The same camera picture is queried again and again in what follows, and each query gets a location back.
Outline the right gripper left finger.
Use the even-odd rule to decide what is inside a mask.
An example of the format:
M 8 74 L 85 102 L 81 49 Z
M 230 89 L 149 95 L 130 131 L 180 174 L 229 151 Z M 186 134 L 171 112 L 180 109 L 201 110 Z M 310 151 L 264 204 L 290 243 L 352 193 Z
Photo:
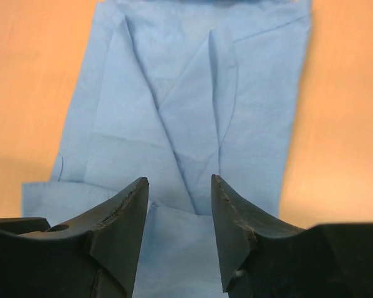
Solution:
M 148 198 L 139 178 L 45 232 L 0 230 L 0 297 L 131 297 Z

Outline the blue long sleeve shirt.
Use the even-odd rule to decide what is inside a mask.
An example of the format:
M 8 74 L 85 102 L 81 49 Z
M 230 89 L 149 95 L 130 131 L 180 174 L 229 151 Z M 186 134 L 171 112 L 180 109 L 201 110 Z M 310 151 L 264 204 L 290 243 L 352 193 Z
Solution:
M 145 176 L 135 297 L 222 297 L 211 176 L 279 213 L 310 1 L 103 1 L 50 180 L 22 215 L 59 224 Z

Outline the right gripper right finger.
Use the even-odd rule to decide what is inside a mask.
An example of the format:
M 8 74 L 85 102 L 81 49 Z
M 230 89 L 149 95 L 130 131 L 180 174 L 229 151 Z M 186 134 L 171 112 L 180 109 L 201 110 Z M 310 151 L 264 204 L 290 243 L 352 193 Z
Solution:
M 221 284 L 229 297 L 373 297 L 373 222 L 303 229 L 211 178 Z

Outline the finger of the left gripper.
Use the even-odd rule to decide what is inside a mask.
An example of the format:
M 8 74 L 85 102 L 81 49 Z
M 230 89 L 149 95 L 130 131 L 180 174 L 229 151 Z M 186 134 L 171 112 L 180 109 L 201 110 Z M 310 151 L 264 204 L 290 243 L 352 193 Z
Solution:
M 0 219 L 0 230 L 10 233 L 45 232 L 51 226 L 47 219 L 42 217 L 20 217 Z

